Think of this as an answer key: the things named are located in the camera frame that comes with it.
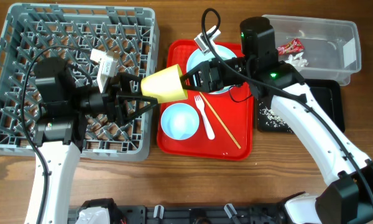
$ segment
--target gray dish rack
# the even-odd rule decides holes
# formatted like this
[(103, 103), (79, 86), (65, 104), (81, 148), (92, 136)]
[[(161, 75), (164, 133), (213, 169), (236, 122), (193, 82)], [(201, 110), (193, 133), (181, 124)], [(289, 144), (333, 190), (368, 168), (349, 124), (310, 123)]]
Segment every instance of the gray dish rack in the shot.
[[(159, 27), (155, 12), (145, 7), (105, 7), (58, 4), (13, 4), (0, 38), (0, 155), (34, 156), (19, 122), (25, 72), (34, 55), (50, 45), (113, 50), (121, 54), (117, 69), (144, 78), (154, 73), (159, 51)], [(96, 83), (98, 65), (77, 50), (52, 49), (43, 57), (60, 56), (88, 72)], [(71, 71), (77, 86), (86, 78)], [(25, 105), (26, 123), (33, 135), (41, 97), (29, 79)], [(138, 102), (130, 102), (134, 110)], [(106, 115), (88, 116), (88, 132), (82, 157), (97, 160), (141, 161), (150, 147), (152, 112), (126, 126), (105, 124)]]

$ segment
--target wood grain surface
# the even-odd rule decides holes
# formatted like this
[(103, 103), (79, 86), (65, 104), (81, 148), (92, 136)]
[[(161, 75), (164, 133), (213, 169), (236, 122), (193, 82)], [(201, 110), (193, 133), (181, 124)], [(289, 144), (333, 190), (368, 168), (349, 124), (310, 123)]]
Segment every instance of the wood grain surface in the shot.
[[(0, 1), (0, 34), (13, 0)], [(56, 1), (39, 1), (56, 3)], [(342, 88), (346, 136), (373, 159), (373, 1), (57, 1), (59, 4), (144, 6), (155, 10), (160, 29), (158, 69), (169, 45), (200, 32), (207, 7), (222, 17), (219, 41), (238, 43), (239, 23), (263, 14), (353, 21), (359, 30), (362, 70)], [(215, 23), (209, 16), (208, 27)], [(251, 155), (241, 162), (172, 156), (156, 145), (157, 111), (150, 155), (144, 162), (82, 159), (71, 191), (71, 206), (112, 197), (119, 205), (224, 205), (276, 202), (300, 191), (320, 194), (322, 176), (296, 136), (254, 130)], [(0, 223), (23, 223), (34, 178), (34, 158), (0, 156)]]

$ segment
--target wooden stick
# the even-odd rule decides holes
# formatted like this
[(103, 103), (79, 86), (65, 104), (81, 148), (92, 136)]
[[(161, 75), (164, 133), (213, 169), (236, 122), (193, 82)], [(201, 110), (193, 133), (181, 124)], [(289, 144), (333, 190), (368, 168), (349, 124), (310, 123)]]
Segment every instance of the wooden stick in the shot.
[(234, 138), (234, 136), (232, 135), (232, 133), (229, 131), (229, 129), (225, 126), (223, 120), (221, 120), (221, 118), (218, 116), (218, 114), (216, 113), (216, 111), (214, 110), (214, 108), (211, 106), (211, 104), (209, 103), (209, 101), (207, 101), (206, 97), (203, 96), (203, 94), (201, 92), (199, 92), (199, 94), (201, 95), (201, 97), (204, 99), (204, 101), (206, 102), (206, 104), (210, 107), (211, 111), (213, 112), (213, 114), (216, 116), (216, 118), (218, 119), (218, 121), (221, 123), (221, 125), (223, 126), (223, 128), (225, 129), (225, 131), (228, 133), (229, 137), (231, 137), (231, 139), (235, 142), (236, 146), (238, 149), (241, 149), (241, 145), (239, 145), (239, 143), (237, 143), (237, 140)]

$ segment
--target light blue bowl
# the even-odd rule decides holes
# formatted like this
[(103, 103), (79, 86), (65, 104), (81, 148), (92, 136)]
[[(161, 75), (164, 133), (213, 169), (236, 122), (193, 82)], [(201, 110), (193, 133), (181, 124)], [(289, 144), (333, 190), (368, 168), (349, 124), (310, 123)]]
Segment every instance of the light blue bowl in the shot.
[(199, 115), (185, 103), (175, 103), (162, 114), (160, 125), (164, 133), (174, 140), (186, 140), (199, 128)]

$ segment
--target white sticker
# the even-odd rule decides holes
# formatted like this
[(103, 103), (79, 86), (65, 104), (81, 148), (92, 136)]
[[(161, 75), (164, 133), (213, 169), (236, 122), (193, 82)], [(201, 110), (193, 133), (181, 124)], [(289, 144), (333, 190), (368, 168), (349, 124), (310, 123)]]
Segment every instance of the white sticker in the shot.
[(105, 60), (104, 64), (103, 64), (103, 71), (102, 71), (102, 74), (103, 75), (106, 75), (106, 76), (109, 76), (110, 75), (110, 71), (111, 71), (111, 63), (112, 61), (111, 60)]
[(352, 38), (343, 47), (344, 68), (356, 61), (355, 38)]

